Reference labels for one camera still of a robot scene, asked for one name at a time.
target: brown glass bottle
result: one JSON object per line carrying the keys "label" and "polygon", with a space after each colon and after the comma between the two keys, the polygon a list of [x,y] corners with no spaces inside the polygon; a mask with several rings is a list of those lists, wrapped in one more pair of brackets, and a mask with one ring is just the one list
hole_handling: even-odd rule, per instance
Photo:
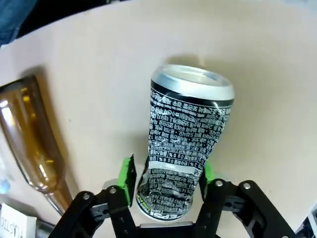
{"label": "brown glass bottle", "polygon": [[63,214],[72,201],[65,163],[34,76],[0,88],[0,123],[27,183]]}

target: black and white can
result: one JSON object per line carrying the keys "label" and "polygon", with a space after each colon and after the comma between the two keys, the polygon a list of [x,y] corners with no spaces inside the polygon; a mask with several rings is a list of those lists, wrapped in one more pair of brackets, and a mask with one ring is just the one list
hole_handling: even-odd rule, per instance
{"label": "black and white can", "polygon": [[230,81],[203,69],[168,64],[151,80],[149,156],[136,200],[153,219],[184,216],[234,99]]}

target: can lid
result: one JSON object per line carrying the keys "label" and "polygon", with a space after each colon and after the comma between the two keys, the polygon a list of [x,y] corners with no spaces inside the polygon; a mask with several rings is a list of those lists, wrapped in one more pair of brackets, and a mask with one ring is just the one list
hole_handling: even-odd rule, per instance
{"label": "can lid", "polygon": [[231,82],[216,73],[177,64],[165,64],[152,76],[158,85],[184,96],[226,101],[234,99]]}

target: clear plastic bottle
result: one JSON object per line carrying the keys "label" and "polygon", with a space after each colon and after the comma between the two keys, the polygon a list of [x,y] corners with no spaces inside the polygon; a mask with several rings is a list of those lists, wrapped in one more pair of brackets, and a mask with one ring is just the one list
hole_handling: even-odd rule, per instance
{"label": "clear plastic bottle", "polygon": [[11,188],[5,165],[0,157],[0,194],[6,194]]}

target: beige tabletop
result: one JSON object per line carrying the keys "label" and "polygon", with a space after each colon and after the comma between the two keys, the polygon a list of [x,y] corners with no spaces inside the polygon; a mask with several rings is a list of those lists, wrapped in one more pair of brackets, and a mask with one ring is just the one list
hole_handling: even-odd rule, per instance
{"label": "beige tabletop", "polygon": [[[58,145],[79,190],[98,193],[135,153],[147,156],[150,77],[162,63],[199,66],[234,85],[236,100],[214,170],[234,183],[258,183],[293,229],[317,200],[317,13],[250,0],[132,0],[96,8],[39,29],[0,50],[0,84],[36,72]],[[19,173],[3,136],[14,179],[2,201],[57,212]],[[182,221],[195,221],[199,191]],[[153,222],[136,204],[136,224]],[[223,213],[223,237],[246,237]],[[113,237],[107,220],[97,238]]]}

